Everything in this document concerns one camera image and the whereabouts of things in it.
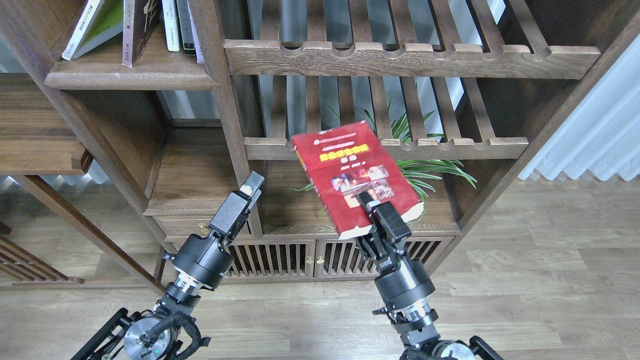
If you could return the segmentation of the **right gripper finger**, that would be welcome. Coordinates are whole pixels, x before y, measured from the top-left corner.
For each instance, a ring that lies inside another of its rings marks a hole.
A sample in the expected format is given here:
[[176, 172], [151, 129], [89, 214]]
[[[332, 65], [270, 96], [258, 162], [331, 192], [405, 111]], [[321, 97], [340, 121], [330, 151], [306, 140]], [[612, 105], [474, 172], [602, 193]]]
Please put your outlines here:
[[367, 214], [370, 214], [373, 208], [377, 206], [377, 200], [369, 193], [358, 193], [355, 198]]

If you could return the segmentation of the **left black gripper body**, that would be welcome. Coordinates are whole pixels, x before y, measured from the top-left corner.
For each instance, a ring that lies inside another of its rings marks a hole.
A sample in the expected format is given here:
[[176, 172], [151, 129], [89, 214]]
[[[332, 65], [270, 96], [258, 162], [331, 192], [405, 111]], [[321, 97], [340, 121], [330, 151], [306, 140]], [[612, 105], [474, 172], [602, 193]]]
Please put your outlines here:
[[176, 280], [166, 287], [167, 297], [177, 305], [194, 306], [200, 289], [217, 289], [234, 261], [224, 248], [245, 225], [252, 205], [253, 196], [245, 191], [231, 192], [208, 224], [209, 233], [191, 234], [178, 253], [167, 256], [177, 271]]

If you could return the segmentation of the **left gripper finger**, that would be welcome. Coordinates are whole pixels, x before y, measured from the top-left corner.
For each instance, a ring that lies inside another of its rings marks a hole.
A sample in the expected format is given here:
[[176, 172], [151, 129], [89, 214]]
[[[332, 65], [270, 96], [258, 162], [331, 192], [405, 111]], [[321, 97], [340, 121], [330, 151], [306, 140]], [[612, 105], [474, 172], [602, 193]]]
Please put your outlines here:
[[262, 194], [261, 187], [264, 182], [265, 178], [261, 174], [252, 171], [240, 186], [240, 192], [249, 198], [258, 198]]

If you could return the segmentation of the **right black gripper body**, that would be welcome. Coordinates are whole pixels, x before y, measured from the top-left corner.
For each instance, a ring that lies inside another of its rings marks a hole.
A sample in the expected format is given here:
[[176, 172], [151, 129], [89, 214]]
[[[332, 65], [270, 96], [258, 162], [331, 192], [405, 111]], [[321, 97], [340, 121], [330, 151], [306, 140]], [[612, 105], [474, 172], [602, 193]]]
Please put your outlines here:
[[356, 247], [377, 268], [374, 282], [384, 302], [372, 314], [385, 314], [393, 323], [433, 323], [437, 313], [428, 297], [435, 287], [424, 266], [407, 254], [409, 227], [390, 202], [366, 202], [362, 208], [373, 226], [356, 238]]

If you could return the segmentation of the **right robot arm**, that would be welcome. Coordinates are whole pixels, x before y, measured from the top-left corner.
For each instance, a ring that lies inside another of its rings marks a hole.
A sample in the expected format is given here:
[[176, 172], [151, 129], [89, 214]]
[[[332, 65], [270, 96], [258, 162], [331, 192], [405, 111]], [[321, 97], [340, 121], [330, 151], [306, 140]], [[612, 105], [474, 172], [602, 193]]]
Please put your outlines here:
[[482, 338], [469, 342], [442, 339], [435, 328], [438, 314], [428, 303], [435, 291], [425, 267], [407, 252], [411, 235], [407, 224], [391, 203], [374, 200], [363, 192], [356, 198], [373, 223], [370, 234], [357, 237], [361, 255], [371, 259], [379, 271], [374, 282], [384, 306], [373, 315], [384, 314], [399, 333], [405, 348], [403, 360], [498, 360], [500, 355]]

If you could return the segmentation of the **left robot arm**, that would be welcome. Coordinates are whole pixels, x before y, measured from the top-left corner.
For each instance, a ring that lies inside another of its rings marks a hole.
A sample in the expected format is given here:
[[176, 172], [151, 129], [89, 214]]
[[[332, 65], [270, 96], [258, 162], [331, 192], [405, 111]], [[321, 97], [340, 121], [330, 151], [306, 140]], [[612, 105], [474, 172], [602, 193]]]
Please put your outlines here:
[[124, 350], [131, 360], [185, 360], [210, 338], [203, 337], [192, 312], [201, 289], [214, 291], [233, 266], [226, 247], [237, 237], [261, 195], [262, 175], [252, 172], [240, 189], [227, 196], [206, 226], [206, 235], [191, 234], [176, 254], [166, 253], [177, 271], [151, 310], [118, 310], [95, 333], [76, 360], [111, 360]]

